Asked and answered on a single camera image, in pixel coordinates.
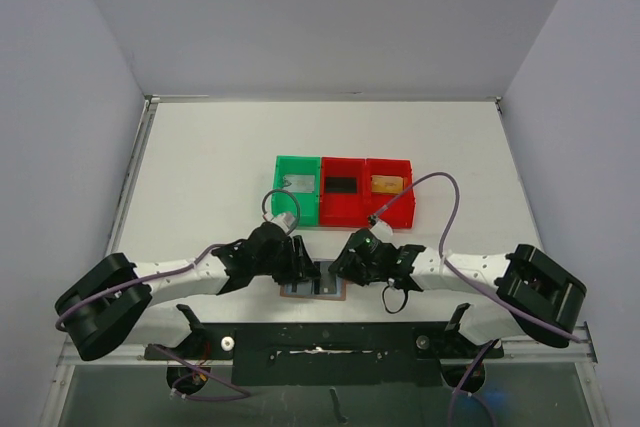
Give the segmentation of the dark grey VIP card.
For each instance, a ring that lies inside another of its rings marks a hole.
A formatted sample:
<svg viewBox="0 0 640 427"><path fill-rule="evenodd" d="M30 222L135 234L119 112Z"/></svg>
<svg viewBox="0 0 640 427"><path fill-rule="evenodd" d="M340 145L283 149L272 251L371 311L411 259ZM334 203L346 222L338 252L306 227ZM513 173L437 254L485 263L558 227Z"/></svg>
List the dark grey VIP card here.
<svg viewBox="0 0 640 427"><path fill-rule="evenodd" d="M313 293L317 296L335 296L337 294L337 281L334 274L329 271L328 261L316 261L315 265L320 271L320 277L314 281Z"/></svg>

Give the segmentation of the brown leather card holder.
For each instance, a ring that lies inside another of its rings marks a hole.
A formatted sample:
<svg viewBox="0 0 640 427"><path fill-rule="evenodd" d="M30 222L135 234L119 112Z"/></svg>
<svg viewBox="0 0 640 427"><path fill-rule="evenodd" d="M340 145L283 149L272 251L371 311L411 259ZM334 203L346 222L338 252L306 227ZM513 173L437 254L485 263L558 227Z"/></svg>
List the brown leather card holder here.
<svg viewBox="0 0 640 427"><path fill-rule="evenodd" d="M329 260L315 260L314 265L319 269L320 277L283 285L280 288L280 296L321 301L344 301L346 299L346 281L329 271L330 264Z"/></svg>

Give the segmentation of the black card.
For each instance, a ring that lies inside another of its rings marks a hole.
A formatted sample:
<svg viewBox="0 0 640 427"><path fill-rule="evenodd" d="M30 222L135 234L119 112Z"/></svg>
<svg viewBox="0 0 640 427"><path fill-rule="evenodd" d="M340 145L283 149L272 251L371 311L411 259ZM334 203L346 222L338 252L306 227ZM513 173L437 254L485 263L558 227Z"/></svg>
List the black card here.
<svg viewBox="0 0 640 427"><path fill-rule="evenodd" d="M329 176L325 178L324 190L329 194L356 194L358 182L355 177Z"/></svg>

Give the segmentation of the silver grey card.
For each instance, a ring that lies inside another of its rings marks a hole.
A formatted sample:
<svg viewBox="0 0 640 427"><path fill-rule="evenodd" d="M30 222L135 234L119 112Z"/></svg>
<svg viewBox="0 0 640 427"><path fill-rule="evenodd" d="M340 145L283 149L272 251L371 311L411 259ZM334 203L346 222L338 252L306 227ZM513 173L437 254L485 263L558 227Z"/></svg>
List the silver grey card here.
<svg viewBox="0 0 640 427"><path fill-rule="evenodd" d="M316 177L312 174L285 174L281 178L281 188L292 193L314 193Z"/></svg>

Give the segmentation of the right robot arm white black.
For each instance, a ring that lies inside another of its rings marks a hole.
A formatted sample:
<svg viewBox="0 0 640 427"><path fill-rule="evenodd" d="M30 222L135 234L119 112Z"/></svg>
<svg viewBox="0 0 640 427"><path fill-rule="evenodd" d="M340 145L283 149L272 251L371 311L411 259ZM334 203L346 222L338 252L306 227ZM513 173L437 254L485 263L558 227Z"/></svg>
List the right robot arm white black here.
<svg viewBox="0 0 640 427"><path fill-rule="evenodd" d="M448 349L469 355L493 340L526 335L554 348L577 341L574 332L587 288L538 248L511 253L442 253L423 245L397 247L369 229L352 234L330 272L359 286L383 283L404 294L449 291L487 298L463 303L445 331Z"/></svg>

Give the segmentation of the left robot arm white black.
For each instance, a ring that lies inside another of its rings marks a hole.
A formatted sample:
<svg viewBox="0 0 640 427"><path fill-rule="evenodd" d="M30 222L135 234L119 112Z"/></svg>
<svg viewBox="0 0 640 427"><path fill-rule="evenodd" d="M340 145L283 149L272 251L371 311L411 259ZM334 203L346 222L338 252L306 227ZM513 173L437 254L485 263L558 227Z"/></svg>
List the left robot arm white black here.
<svg viewBox="0 0 640 427"><path fill-rule="evenodd" d="M264 222L248 238L212 244L193 259L133 262L116 252L102 259L54 305L55 328L66 333L84 361L124 344L146 310L197 295L224 295L259 276L278 285L321 276L301 236Z"/></svg>

